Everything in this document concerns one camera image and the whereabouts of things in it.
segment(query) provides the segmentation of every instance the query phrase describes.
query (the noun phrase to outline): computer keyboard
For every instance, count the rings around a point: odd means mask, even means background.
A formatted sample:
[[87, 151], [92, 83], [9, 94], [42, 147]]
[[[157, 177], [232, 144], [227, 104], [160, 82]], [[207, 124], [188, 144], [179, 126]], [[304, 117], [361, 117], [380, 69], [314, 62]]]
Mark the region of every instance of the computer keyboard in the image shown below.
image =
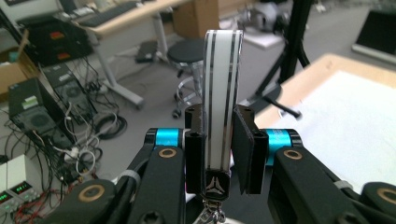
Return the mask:
[[110, 21], [113, 18], [118, 17], [119, 15], [135, 7], [137, 7], [137, 2], [122, 3], [106, 11], [96, 13], [94, 16], [88, 18], [87, 20], [80, 21], [78, 24], [81, 26], [96, 27], [107, 21]]

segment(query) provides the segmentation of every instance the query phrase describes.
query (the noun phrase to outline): round stool seat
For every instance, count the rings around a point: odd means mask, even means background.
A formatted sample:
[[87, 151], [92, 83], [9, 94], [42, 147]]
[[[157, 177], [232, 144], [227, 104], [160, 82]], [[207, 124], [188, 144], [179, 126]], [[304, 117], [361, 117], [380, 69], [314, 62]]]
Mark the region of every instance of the round stool seat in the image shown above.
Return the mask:
[[203, 39], [187, 39], [169, 48], [168, 59], [175, 63], [197, 63], [204, 59]]

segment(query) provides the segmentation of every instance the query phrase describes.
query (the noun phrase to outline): stool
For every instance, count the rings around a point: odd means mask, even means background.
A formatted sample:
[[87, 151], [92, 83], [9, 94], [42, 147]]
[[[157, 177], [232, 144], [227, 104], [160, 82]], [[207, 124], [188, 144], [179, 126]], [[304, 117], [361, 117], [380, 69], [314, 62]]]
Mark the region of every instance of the stool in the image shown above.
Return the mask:
[[[179, 69], [177, 77], [180, 77], [185, 69], [190, 69], [192, 72], [192, 77], [183, 79], [177, 86], [175, 93], [177, 108], [172, 112], [175, 119], [180, 118], [182, 105], [191, 105], [191, 100], [194, 97], [201, 98], [204, 47], [203, 39], [186, 39], [177, 42], [167, 52], [169, 63]], [[183, 96], [182, 89], [189, 82], [193, 82], [194, 90], [191, 94]]]

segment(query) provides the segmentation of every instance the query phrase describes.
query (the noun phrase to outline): tripod leg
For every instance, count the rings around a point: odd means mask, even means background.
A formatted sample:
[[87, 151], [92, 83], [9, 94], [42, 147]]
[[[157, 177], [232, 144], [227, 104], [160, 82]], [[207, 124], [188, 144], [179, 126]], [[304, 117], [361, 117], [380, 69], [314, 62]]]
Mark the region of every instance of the tripod leg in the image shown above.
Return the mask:
[[286, 40], [289, 50], [285, 61], [280, 66], [280, 76], [278, 83], [286, 81], [292, 77], [297, 64], [297, 55], [302, 43], [305, 25], [308, 20], [309, 11], [313, 0], [294, 0], [291, 10], [289, 29], [286, 32]]
[[271, 68], [271, 70], [268, 72], [267, 76], [265, 77], [264, 81], [262, 82], [262, 84], [260, 85], [260, 87], [256, 90], [256, 92], [254, 93], [255, 96], [261, 97], [262, 96], [262, 92], [265, 90], [265, 88], [268, 86], [268, 84], [270, 83], [270, 81], [273, 79], [273, 77], [276, 74], [277, 69], [279, 69], [280, 65], [283, 63], [283, 61], [286, 58], [286, 54], [287, 54], [287, 48], [288, 46], [285, 47], [285, 49], [283, 50], [282, 54], [280, 54], [280, 56], [277, 58], [276, 62], [274, 63], [273, 67]]
[[300, 48], [297, 51], [297, 58], [298, 58], [298, 61], [300, 61], [300, 64], [302, 67], [306, 67], [309, 64], [311, 64], [311, 62], [309, 62], [308, 57], [306, 57], [303, 41], [300, 42]]

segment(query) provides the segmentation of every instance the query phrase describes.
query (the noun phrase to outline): white paper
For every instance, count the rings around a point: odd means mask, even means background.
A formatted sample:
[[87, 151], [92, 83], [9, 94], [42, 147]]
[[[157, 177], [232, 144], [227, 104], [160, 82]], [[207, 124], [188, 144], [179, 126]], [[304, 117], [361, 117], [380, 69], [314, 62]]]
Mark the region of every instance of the white paper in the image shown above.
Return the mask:
[[272, 128], [295, 129], [305, 148], [361, 193], [367, 182], [396, 185], [396, 90], [337, 72]]

